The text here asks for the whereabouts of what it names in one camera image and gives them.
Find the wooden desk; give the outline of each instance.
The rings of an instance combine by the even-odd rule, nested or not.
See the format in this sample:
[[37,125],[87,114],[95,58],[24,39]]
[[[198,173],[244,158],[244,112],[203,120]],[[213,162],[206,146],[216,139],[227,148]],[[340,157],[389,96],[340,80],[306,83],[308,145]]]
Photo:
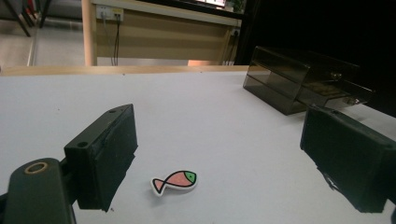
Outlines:
[[[304,113],[284,116],[245,91],[246,71],[82,76],[84,69],[97,68],[0,77],[0,194],[19,166],[61,160],[63,147],[105,111],[133,103],[136,158],[112,210],[74,204],[78,223],[390,223],[392,203],[361,214],[329,188],[300,150]],[[52,71],[73,74],[66,70]],[[364,105],[343,112],[396,139],[395,118]],[[198,174],[196,189],[154,196],[149,180],[178,169]]]
[[[121,58],[221,64],[229,57],[230,45],[236,45],[231,36],[232,29],[241,25],[238,19],[135,0],[83,1],[86,65],[97,65],[97,57],[112,55],[103,21],[96,19],[96,5],[124,8],[124,21],[120,26]],[[114,21],[106,23],[112,45],[117,25]]]

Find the floor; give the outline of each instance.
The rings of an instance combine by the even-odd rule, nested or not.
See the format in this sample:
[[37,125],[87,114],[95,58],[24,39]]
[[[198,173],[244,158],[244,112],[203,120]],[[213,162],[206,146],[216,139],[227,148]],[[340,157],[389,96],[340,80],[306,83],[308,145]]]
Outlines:
[[[46,19],[43,28],[36,25],[28,31],[32,37],[17,22],[0,21],[0,67],[85,64],[81,22]],[[119,59],[119,65],[188,64],[187,60]],[[111,60],[98,58],[98,65],[111,65]]]

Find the tinted plastic box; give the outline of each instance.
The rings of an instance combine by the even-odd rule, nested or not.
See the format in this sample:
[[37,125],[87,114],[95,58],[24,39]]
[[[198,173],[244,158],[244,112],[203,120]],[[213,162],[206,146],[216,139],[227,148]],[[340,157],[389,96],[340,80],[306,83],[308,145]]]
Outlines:
[[366,103],[373,94],[350,81],[358,71],[311,51],[257,47],[244,88],[285,115],[312,104],[340,108]]

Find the tiled floor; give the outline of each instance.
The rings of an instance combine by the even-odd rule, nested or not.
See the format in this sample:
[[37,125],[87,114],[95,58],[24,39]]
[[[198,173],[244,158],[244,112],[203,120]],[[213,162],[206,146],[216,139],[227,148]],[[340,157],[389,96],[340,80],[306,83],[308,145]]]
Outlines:
[[0,65],[84,65],[82,23],[46,20],[27,37],[15,21],[0,21]]

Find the black cable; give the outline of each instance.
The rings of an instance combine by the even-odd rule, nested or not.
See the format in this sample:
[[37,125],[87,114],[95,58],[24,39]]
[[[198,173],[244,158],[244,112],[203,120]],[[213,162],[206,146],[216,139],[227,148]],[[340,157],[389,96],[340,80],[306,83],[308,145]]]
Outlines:
[[[236,39],[238,38],[238,31],[233,32],[233,46],[236,44]],[[227,65],[231,65],[231,57],[233,57],[233,47],[231,48],[230,51],[230,56],[228,57]]]
[[117,34],[116,34],[116,41],[114,43],[114,65],[117,66],[119,65],[119,49],[120,49],[120,15],[116,15],[117,19]]

